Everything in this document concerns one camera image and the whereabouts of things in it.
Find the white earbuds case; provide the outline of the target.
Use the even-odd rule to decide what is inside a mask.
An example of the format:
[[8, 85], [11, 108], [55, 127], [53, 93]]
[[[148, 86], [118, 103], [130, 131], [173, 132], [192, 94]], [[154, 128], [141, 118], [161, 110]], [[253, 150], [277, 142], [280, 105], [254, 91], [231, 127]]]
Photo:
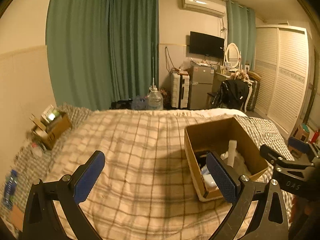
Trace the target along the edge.
[[217, 188], [217, 184], [216, 184], [216, 182], [214, 181], [214, 179], [213, 179], [213, 177], [212, 177], [212, 175], [211, 175], [210, 173], [208, 173], [208, 174], [203, 174], [202, 177], [203, 177], [204, 183], [205, 183], [205, 185], [206, 185], [206, 187], [207, 187], [208, 189], [215, 189], [215, 188]]

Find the white tape strip loop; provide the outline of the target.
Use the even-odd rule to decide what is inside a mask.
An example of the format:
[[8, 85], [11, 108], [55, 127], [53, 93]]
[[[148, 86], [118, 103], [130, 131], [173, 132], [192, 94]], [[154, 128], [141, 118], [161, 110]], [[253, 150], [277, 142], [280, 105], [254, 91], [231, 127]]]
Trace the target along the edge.
[[233, 167], [234, 166], [234, 159], [236, 156], [236, 140], [230, 140], [228, 144], [228, 158], [227, 158], [227, 165]]

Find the small wooden stool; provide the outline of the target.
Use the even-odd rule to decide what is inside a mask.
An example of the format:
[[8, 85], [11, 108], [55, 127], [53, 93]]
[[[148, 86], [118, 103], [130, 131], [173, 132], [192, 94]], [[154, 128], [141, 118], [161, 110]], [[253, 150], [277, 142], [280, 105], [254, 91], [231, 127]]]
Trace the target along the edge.
[[310, 135], [310, 131], [306, 124], [300, 124], [295, 130], [295, 132], [293, 133], [294, 138], [301, 140], [303, 142], [308, 141], [309, 135]]

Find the white crumpled cloth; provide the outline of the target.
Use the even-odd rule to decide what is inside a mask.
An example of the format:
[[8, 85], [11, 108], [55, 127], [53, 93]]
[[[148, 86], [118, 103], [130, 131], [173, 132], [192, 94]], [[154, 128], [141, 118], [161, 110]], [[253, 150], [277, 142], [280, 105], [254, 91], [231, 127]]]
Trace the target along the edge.
[[[228, 163], [228, 152], [225, 152], [220, 155], [220, 158], [225, 162], [225, 164]], [[235, 157], [234, 157], [234, 163], [233, 166], [234, 170], [238, 175], [247, 175], [251, 176], [251, 173], [249, 172], [245, 160], [241, 154], [239, 154], [237, 151], [235, 152]]]

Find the checkered grey bed sheet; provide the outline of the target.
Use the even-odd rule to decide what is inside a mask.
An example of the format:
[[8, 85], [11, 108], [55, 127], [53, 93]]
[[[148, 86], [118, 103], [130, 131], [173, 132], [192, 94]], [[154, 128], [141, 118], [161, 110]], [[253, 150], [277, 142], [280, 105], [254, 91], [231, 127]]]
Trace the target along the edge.
[[294, 161], [294, 157], [289, 152], [284, 138], [272, 121], [240, 115], [235, 115], [234, 117], [258, 148], [266, 144], [278, 152], [284, 159]]

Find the open cardboard box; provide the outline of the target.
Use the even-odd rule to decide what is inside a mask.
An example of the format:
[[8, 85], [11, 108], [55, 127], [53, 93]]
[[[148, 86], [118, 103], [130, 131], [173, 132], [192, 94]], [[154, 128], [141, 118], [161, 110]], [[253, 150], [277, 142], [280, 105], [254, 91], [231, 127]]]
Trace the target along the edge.
[[184, 130], [184, 148], [193, 185], [201, 202], [222, 198], [219, 189], [205, 185], [197, 162], [205, 151], [219, 155], [226, 153], [230, 140], [236, 140], [236, 150], [240, 153], [251, 173], [250, 179], [256, 181], [268, 169], [267, 161], [260, 155], [260, 132], [254, 126], [258, 119], [234, 115], [218, 116], [201, 124], [187, 126]]

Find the plaid bed blanket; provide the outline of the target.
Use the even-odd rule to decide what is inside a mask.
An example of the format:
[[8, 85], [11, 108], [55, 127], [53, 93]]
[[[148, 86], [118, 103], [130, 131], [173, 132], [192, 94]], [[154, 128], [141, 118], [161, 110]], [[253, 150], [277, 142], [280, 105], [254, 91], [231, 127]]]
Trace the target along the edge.
[[81, 208], [103, 239], [208, 239], [230, 205], [199, 201], [184, 151], [184, 130], [235, 110], [92, 111], [64, 104], [72, 128], [37, 157], [30, 146], [14, 160], [13, 203], [25, 210], [34, 179], [56, 181], [73, 173], [96, 150], [102, 174]]

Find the small cluttered cardboard box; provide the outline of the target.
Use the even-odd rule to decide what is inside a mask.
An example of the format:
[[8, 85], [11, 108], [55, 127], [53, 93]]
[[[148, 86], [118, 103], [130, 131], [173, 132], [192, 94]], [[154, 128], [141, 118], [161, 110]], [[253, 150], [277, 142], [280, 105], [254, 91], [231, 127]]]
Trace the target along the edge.
[[58, 110], [53, 105], [49, 105], [42, 112], [40, 118], [32, 114], [30, 120], [34, 124], [31, 133], [48, 150], [52, 150], [61, 135], [67, 129], [72, 128], [68, 114]]

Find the black jacket on chair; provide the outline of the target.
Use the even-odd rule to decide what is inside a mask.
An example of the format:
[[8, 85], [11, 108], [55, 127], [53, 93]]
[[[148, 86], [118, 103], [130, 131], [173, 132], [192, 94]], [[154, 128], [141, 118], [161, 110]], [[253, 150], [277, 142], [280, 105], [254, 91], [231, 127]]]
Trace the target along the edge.
[[241, 80], [225, 80], [215, 94], [213, 108], [242, 110], [249, 94], [249, 85]]

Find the blue label water bottle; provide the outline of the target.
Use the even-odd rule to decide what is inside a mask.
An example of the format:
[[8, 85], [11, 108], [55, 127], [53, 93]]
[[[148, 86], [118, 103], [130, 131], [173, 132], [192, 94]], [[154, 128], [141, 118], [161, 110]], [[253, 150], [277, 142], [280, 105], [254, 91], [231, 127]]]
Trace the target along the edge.
[[5, 179], [3, 203], [11, 210], [13, 207], [13, 197], [17, 187], [18, 173], [12, 169]]

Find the large clear water jug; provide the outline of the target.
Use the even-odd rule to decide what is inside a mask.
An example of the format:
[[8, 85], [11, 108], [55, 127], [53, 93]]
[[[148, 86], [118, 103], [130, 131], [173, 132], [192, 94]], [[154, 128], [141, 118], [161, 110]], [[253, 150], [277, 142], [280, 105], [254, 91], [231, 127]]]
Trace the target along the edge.
[[163, 110], [163, 96], [155, 85], [152, 85], [147, 96], [147, 109], [153, 111]]

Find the white oval mirror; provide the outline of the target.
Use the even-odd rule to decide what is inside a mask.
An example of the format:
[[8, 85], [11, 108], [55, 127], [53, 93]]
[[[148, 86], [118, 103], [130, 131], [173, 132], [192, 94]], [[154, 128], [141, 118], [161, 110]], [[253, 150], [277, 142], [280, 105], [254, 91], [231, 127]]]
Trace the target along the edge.
[[230, 43], [225, 49], [225, 67], [227, 69], [239, 68], [241, 62], [241, 53], [235, 43]]

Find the white suitcase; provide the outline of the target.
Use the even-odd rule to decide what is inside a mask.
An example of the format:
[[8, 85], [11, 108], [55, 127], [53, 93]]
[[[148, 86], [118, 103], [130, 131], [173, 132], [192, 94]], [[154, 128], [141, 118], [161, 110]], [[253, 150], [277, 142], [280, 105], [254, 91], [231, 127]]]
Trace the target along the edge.
[[171, 107], [184, 109], [188, 107], [190, 77], [187, 71], [171, 73]]

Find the right green curtain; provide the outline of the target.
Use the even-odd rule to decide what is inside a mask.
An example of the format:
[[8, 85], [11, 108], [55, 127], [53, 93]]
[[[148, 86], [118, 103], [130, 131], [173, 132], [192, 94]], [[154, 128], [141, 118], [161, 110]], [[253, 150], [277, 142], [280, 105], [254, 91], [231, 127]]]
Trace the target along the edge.
[[228, 43], [237, 45], [241, 52], [241, 64], [254, 69], [256, 23], [255, 11], [236, 1], [226, 2], [228, 22]]

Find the black wall television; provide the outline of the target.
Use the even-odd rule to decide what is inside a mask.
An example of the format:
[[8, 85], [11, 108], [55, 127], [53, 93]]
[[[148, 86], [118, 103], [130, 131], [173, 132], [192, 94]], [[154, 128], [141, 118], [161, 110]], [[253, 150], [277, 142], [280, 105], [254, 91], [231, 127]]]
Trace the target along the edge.
[[191, 31], [189, 53], [223, 59], [225, 40], [223, 38]]

